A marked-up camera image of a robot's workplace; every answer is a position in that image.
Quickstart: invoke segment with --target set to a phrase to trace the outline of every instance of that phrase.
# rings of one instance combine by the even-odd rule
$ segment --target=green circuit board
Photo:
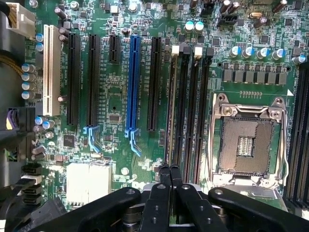
[[[186,0],[160,0],[159,2],[142,1],[117,1],[117,0],[80,0],[78,10],[70,8],[70,0],[42,0],[38,1],[38,7],[33,9],[26,1],[26,8],[34,12],[37,17],[37,32],[43,33],[44,25],[61,26],[59,17],[54,13],[55,7],[61,6],[63,11],[70,16],[71,32],[81,37],[81,69],[80,69],[80,95],[79,95],[79,124],[77,126],[67,125],[66,103],[61,103],[61,115],[49,117],[56,125],[50,130],[54,133],[52,139],[45,137],[46,132],[38,133],[38,144],[44,145],[46,155],[40,163],[44,167],[44,201],[59,196],[65,202],[66,199],[66,167],[73,162],[76,163],[105,163],[112,167],[111,191],[119,188],[132,186],[142,189],[147,183],[158,181],[158,167],[163,163],[172,163],[174,160],[175,135],[166,143],[168,136],[167,117],[168,106],[171,104],[169,93],[170,86],[172,47],[186,43],[192,51],[195,46],[203,47],[203,57],[208,48],[213,48],[213,58],[208,73],[208,87],[206,115],[204,123],[204,143],[199,155],[200,174],[199,184],[207,191],[206,184],[206,153],[209,141],[209,127],[211,114],[213,112],[212,102],[218,94],[224,93],[232,104],[270,106],[275,98],[281,97],[287,112],[287,141],[293,122],[293,108],[297,87],[297,66],[292,63],[292,58],[299,55],[307,55],[308,13],[309,5],[302,1],[289,1],[288,4],[277,14],[272,13],[272,8],[278,1],[254,1],[240,0],[240,7],[233,13],[237,15],[237,22],[231,26],[217,26],[220,21],[221,1],[213,1],[213,11],[207,16],[201,17],[203,2],[199,2],[195,9],[190,8],[190,1]],[[300,2],[301,10],[296,3]],[[137,9],[130,11],[130,4],[136,3]],[[105,10],[105,5],[117,7],[117,13]],[[250,13],[262,13],[267,18],[267,24],[255,28],[253,24],[258,19],[248,18]],[[204,29],[200,33],[186,33],[185,24],[202,22]],[[123,34],[123,28],[129,30],[129,35]],[[100,61],[99,61],[99,96],[98,96],[98,126],[99,133],[96,144],[99,152],[94,152],[87,141],[88,136],[83,133],[86,126],[86,106],[88,88],[88,36],[96,34],[100,37]],[[121,38],[121,61],[119,64],[110,64],[109,35],[119,35]],[[126,111],[127,111],[127,85],[128,66],[130,52],[130,36],[141,37],[140,49],[140,82],[137,110],[137,127],[139,133],[136,136],[136,144],[140,148],[141,156],[137,156],[130,147],[128,138],[125,138]],[[161,37],[161,71],[159,75],[159,94],[157,110],[157,127],[153,132],[147,131],[147,110],[149,94],[149,76],[151,65],[151,41],[152,37]],[[38,65],[36,43],[26,41],[27,63],[37,66],[36,93],[43,94],[43,76]],[[232,58],[229,54],[232,47],[241,49],[253,47],[255,52],[262,48],[268,48],[270,52],[284,49],[284,56],[278,60],[272,58],[271,54],[265,59],[257,59],[255,55],[244,58],[241,55]],[[184,97],[184,139],[181,141],[183,149],[187,128],[188,109],[190,102],[191,83],[191,60],[187,75],[185,77]],[[175,64],[176,69],[176,91],[173,108],[177,112],[179,99],[179,76],[182,71],[181,58]],[[68,48],[62,45],[61,50],[61,95],[67,95],[67,72],[68,72]],[[200,101],[200,83],[203,76],[202,62],[198,69],[198,88],[196,90],[197,102]],[[237,79],[235,72],[267,73],[262,82],[246,82]],[[40,100],[30,101],[39,109]],[[197,126],[198,114],[193,116]],[[174,131],[177,128],[177,117],[174,115]],[[213,166],[214,172],[218,171],[218,156],[221,149],[221,122],[216,122],[213,138]],[[272,132],[272,143],[269,154],[267,171],[274,173],[276,168],[277,150],[279,147],[280,125],[276,124]],[[68,135],[74,136],[73,142],[68,144]],[[172,150],[167,153],[166,146]],[[188,181],[194,182],[193,172],[196,168],[196,157],[191,157],[189,168],[185,168],[186,153],[182,150],[179,164],[184,172],[188,172]]]

